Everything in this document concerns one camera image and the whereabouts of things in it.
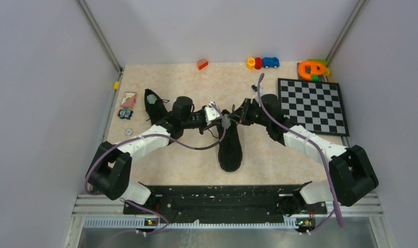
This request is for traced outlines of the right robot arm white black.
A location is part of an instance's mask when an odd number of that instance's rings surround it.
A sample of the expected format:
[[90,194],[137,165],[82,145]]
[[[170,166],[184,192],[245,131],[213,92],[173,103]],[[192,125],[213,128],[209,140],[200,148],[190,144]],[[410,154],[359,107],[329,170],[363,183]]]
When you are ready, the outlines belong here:
[[325,180],[305,183],[295,192],[292,205],[299,213],[308,212],[315,203],[332,200],[350,207],[379,185],[361,146],[334,144],[306,130],[283,115],[280,101],[274,94],[246,98],[229,117],[244,126],[264,126],[272,140],[324,165]]

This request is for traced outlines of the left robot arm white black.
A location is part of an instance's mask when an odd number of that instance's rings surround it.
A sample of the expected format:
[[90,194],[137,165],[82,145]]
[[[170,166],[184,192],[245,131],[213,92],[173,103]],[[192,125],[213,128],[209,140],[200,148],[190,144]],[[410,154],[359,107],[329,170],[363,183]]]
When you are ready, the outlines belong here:
[[195,111],[191,98],[178,97],[172,110],[145,132],[116,144],[103,142],[86,173],[85,185],[110,200],[128,200],[142,213],[150,213],[156,205],[153,192],[130,179],[133,163],[172,143],[191,148],[179,141],[186,129],[199,129],[203,133],[220,124],[226,124],[225,117],[214,102]]

